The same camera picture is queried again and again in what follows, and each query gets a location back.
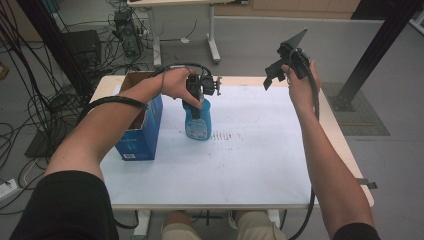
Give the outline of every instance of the black shirt sleeve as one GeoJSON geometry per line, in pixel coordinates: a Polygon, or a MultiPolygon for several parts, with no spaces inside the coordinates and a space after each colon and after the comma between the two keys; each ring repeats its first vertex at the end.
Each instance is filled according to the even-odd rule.
{"type": "Polygon", "coordinates": [[[79,171],[44,177],[10,239],[118,239],[106,186],[79,171]]]}
{"type": "Polygon", "coordinates": [[[380,240],[377,231],[365,223],[352,223],[341,227],[333,240],[380,240]]]}

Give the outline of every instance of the khaki shorts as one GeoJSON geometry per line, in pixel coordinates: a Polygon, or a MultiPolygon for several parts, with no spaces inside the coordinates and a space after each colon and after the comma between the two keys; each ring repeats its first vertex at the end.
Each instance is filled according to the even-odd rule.
{"type": "MultiPolygon", "coordinates": [[[[275,226],[264,212],[248,212],[239,221],[238,240],[286,240],[283,232],[275,226]]],[[[201,240],[196,231],[181,223],[166,226],[162,240],[201,240]]]]}

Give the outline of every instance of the cardboard box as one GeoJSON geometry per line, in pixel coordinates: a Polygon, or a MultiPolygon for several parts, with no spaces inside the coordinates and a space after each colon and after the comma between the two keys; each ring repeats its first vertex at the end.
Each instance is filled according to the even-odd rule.
{"type": "MultiPolygon", "coordinates": [[[[132,72],[125,76],[121,92],[148,78],[151,72],[132,72]]],[[[115,145],[125,161],[154,160],[162,118],[162,97],[159,94],[149,103],[149,108],[136,117],[129,129],[115,145]]]]}

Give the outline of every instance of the right hand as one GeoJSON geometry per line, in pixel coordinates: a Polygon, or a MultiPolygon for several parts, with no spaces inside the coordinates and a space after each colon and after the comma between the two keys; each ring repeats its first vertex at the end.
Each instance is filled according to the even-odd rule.
{"type": "MultiPolygon", "coordinates": [[[[290,99],[292,100],[296,111],[313,111],[314,101],[312,98],[312,88],[307,77],[298,79],[293,68],[290,68],[287,65],[283,65],[281,68],[287,74],[289,79],[290,99]]],[[[312,72],[319,91],[321,88],[321,80],[315,67],[315,60],[311,61],[309,68],[312,72]]]]}

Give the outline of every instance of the black pole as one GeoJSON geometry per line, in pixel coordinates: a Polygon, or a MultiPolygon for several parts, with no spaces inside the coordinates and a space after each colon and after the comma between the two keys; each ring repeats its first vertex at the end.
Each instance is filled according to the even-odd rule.
{"type": "Polygon", "coordinates": [[[397,4],[378,30],[364,55],[337,96],[330,97],[335,111],[352,111],[352,100],[371,75],[374,68],[408,24],[422,0],[398,0],[397,4]]]}
{"type": "Polygon", "coordinates": [[[84,103],[88,103],[94,93],[94,88],[75,61],[71,51],[66,47],[55,20],[51,17],[43,2],[41,0],[17,0],[17,2],[68,77],[77,94],[84,103]]]}

